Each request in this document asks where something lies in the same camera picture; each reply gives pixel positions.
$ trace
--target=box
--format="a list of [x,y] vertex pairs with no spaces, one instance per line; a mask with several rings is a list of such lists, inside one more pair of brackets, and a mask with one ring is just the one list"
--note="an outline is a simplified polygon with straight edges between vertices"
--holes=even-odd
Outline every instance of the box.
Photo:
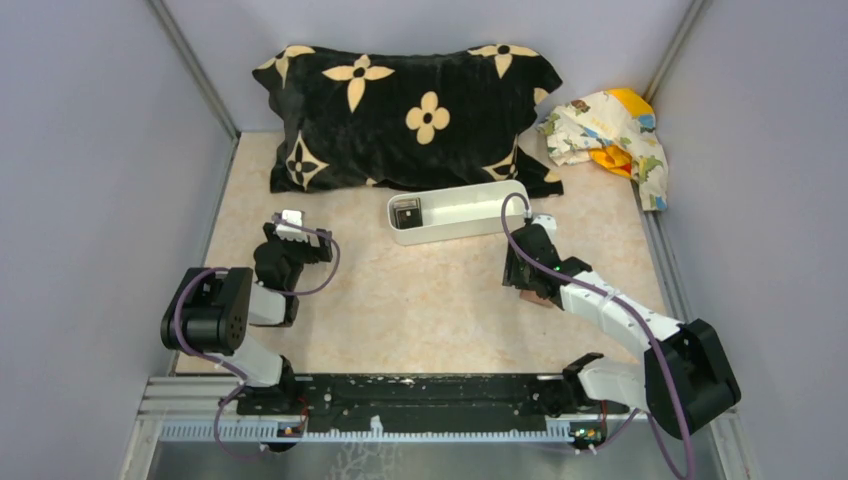
[[[395,195],[386,205],[389,225],[395,242],[401,245],[438,242],[453,238],[503,234],[501,206],[504,198],[512,192],[527,197],[527,190],[516,180],[481,183],[466,187],[445,188],[427,192]],[[408,229],[397,228],[392,205],[397,201],[419,199],[422,226]],[[512,198],[507,205],[507,225],[510,230],[524,223],[524,203]]]

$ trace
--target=beige flower print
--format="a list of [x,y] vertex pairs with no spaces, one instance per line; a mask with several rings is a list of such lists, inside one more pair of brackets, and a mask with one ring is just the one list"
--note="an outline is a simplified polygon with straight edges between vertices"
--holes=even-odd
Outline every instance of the beige flower print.
[[350,106],[350,113],[356,110],[362,96],[365,95],[366,80],[380,80],[395,73],[394,70],[387,67],[372,66],[371,59],[368,55],[359,57],[358,60],[351,65],[341,65],[324,70],[324,75],[337,82],[349,82],[347,84],[347,104]]
[[297,132],[294,149],[286,158],[286,170],[289,171],[289,178],[306,191],[312,177],[327,167],[329,167],[328,164],[315,158],[315,155],[312,155],[312,152],[306,148],[306,142],[303,141],[303,132]]
[[495,57],[495,68],[498,69],[498,77],[503,78],[509,65],[512,63],[513,55],[521,55],[524,57],[538,57],[539,54],[530,50],[527,47],[519,47],[517,45],[504,45],[496,43],[495,45],[486,45],[485,47],[469,50],[472,55],[482,55],[484,57]]
[[486,171],[489,175],[492,176],[493,180],[508,180],[510,178],[515,178],[517,175],[517,169],[515,166],[515,150],[518,147],[518,137],[512,141],[512,147],[509,149],[509,153],[503,160],[493,163],[491,165],[487,165],[483,167],[483,170]]
[[272,57],[271,60],[263,63],[259,66],[259,68],[266,69],[271,65],[275,65],[277,67],[277,73],[279,73],[280,77],[283,79],[283,88],[286,88],[286,74],[289,72],[289,59],[307,53],[315,53],[315,50],[305,45],[289,45],[279,55]]
[[410,130],[418,130],[415,139],[421,145],[433,141],[436,130],[444,130],[450,123],[450,112],[439,106],[439,96],[436,92],[427,92],[421,97],[421,108],[412,107],[406,114],[406,126]]

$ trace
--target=floral fabric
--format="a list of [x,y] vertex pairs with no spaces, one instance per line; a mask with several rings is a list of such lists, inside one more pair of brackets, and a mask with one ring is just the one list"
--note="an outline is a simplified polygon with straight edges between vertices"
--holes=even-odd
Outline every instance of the floral fabric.
[[642,209],[668,206],[668,163],[654,110],[629,88],[605,90],[554,108],[539,130],[557,165],[595,161],[639,186]]

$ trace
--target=pillow with flower pattern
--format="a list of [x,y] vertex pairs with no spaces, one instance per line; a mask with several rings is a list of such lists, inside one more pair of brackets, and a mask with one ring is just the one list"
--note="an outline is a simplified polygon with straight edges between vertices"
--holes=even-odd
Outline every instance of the pillow with flower pattern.
[[506,179],[532,197],[563,192],[559,177],[517,146],[535,106],[562,84],[529,48],[391,56],[291,45],[253,76],[285,126],[272,192]]

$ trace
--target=small black object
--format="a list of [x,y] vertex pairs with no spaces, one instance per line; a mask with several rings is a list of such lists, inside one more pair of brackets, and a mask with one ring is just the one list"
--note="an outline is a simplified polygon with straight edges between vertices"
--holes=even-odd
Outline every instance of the small black object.
[[395,227],[399,230],[424,225],[424,218],[421,216],[421,200],[419,198],[398,200],[392,204],[392,212],[395,216]]
[[[730,362],[707,322],[698,319],[660,342],[683,406],[689,432],[694,433],[736,405],[742,398]],[[665,379],[654,350],[645,351],[645,396],[651,415],[674,438],[682,435]]]
[[607,430],[601,422],[570,422],[569,427],[568,433],[574,438],[572,446],[578,450],[598,447],[607,440]]
[[[559,259],[556,247],[551,243],[545,227],[538,224],[525,225],[512,233],[512,238],[518,247],[531,258],[542,265],[558,271],[569,277],[574,277],[582,272],[591,272],[592,266],[577,257]],[[542,299],[550,299],[556,306],[562,309],[562,298],[560,298],[560,287],[568,282],[556,279],[551,275],[540,272],[539,269],[530,265],[518,256],[512,249],[507,247],[506,261],[504,263],[503,286],[515,287],[519,290],[531,290]]]
[[530,394],[536,398],[539,408],[546,415],[558,417],[563,413],[583,411],[600,405],[600,402],[586,395],[577,374],[590,362],[603,356],[601,353],[587,353],[565,367],[561,379],[537,379],[529,382]]
[[297,382],[291,362],[283,359],[280,381],[270,387],[244,387],[236,399],[239,415],[300,414],[303,405],[298,398],[303,393],[302,384]]
[[[162,317],[160,336],[170,350],[182,350],[174,329],[177,300],[186,285],[206,268],[189,268]],[[232,355],[244,341],[253,270],[231,268],[226,276],[210,275],[190,292],[180,313],[186,342],[202,353]]]
[[[262,231],[265,233],[265,243],[253,251],[256,277],[262,286],[271,290],[293,292],[297,286],[305,264],[333,261],[333,250],[330,242],[318,236],[318,246],[313,247],[309,242],[283,240],[276,234],[277,226],[265,223]],[[332,236],[332,232],[317,229],[318,232]],[[286,297],[286,311],[283,326],[291,326],[297,317],[300,299],[295,296]]]

